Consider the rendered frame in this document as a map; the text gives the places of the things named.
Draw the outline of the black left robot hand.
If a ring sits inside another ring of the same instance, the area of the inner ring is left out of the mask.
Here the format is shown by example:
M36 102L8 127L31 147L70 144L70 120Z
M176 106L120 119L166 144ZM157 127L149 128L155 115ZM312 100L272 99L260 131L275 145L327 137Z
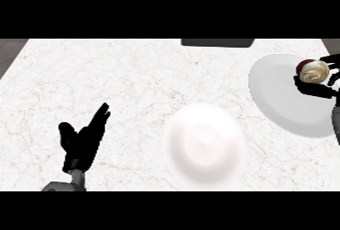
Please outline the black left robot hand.
M104 103L89 125L80 131L74 130L68 122L59 123L59 143L67 153L62 165L65 173L71 170L80 170L84 173L90 169L110 116L110 105Z

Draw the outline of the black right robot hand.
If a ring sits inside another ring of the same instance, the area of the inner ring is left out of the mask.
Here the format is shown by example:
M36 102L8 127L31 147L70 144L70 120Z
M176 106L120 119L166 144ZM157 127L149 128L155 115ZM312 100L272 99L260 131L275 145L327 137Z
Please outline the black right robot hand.
M334 82L340 79L340 53L330 55L327 57L321 58L321 61L325 63L330 63L330 68L337 69L339 72L331 75L331 79L328 81L328 84L314 84L314 83L305 83L300 80L300 77L294 76L294 85L297 87L297 91L305 94L315 97L321 97L325 99L331 99L333 97L340 96L340 89L334 90L333 85Z

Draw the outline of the cream frosted cupcake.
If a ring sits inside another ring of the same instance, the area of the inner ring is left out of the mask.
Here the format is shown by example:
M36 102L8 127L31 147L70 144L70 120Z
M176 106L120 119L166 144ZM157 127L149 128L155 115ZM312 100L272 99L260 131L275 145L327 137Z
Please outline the cream frosted cupcake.
M324 61L306 59L296 67L296 74L305 83L321 84L328 78L330 67Z

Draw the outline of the grey plate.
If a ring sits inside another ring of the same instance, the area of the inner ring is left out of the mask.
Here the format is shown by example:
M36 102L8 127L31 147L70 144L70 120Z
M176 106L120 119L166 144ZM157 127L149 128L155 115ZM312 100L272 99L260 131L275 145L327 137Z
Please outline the grey plate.
M250 93L257 108L285 131L302 137L328 137L334 134L334 99L297 91L294 75L302 61L303 58L290 54L262 57L250 70Z

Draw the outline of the white plate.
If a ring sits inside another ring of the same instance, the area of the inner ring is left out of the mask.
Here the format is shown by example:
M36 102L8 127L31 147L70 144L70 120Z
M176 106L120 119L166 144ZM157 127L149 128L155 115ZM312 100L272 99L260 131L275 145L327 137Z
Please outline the white plate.
M228 111L209 103L183 106L164 126L167 169L188 190L232 190L243 177L247 145Z

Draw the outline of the dark grey flat appliance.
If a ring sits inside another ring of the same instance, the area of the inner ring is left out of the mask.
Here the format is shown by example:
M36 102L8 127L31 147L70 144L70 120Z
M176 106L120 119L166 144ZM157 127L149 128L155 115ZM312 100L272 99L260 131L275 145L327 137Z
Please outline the dark grey flat appliance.
M181 44L192 47L249 48L254 39L182 39Z

